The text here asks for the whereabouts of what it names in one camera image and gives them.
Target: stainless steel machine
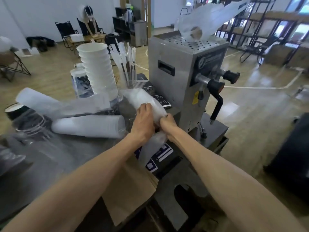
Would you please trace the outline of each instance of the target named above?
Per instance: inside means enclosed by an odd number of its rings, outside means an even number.
[[[221,70],[229,43],[211,37],[208,41],[186,43],[179,31],[152,36],[149,39],[149,80],[157,93],[180,109],[179,127],[189,132],[198,126],[210,94],[217,99],[211,115],[216,119],[223,99],[219,95],[225,83],[234,84],[239,73]]]

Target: stack of plastic cups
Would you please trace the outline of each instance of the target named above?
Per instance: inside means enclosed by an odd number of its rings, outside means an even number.
[[[77,47],[89,82],[95,94],[108,92],[109,100],[118,96],[112,64],[107,45],[104,43],[86,43]]]

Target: chair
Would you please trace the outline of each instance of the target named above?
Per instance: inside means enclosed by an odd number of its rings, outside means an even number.
[[[86,24],[83,23],[82,21],[79,21],[78,18],[77,18],[77,21],[78,21],[78,24],[79,24],[80,29],[82,30],[83,36],[89,36],[89,35],[90,35],[90,32],[87,30]],[[95,22],[95,24],[96,24],[98,33],[103,33],[103,34],[105,34],[104,31],[103,31],[103,29],[98,27],[98,23]],[[89,22],[88,22],[88,25],[89,25],[89,28],[90,28],[91,32],[92,32],[93,34],[95,34],[95,27],[93,26],[93,23],[92,23],[91,21],[89,21]]]
[[[16,72],[31,76],[29,70],[13,51],[8,50],[0,53],[0,73],[2,74],[2,77],[6,78],[9,82],[12,82]]]
[[[70,50],[73,50],[72,46],[69,46],[68,42],[67,42],[67,38],[70,37],[71,34],[77,34],[79,33],[77,30],[74,30],[71,22],[70,21],[66,21],[65,23],[58,23],[55,22],[60,34],[61,34],[61,38],[64,44],[65,48],[69,48]]]
[[[241,63],[245,62],[247,58],[249,58],[250,55],[256,54],[257,55],[257,62],[259,65],[262,64],[262,57],[265,53],[265,50],[267,50],[272,44],[274,44],[276,41],[278,41],[279,37],[276,35],[271,35],[265,42],[255,41],[255,43],[258,43],[258,46],[252,47],[248,46],[245,52],[240,56],[239,60]],[[242,56],[245,55],[245,53],[249,53],[249,55],[242,60]]]

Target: white box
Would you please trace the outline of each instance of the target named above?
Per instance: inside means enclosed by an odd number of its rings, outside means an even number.
[[[70,37],[73,42],[81,42],[85,40],[82,34],[71,34]]]

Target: forearm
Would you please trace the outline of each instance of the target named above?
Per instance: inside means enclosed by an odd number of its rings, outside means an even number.
[[[64,177],[19,213],[5,231],[73,231],[139,147],[130,134]]]
[[[187,156],[229,219],[242,231],[306,231],[264,186],[178,127],[175,144]]]

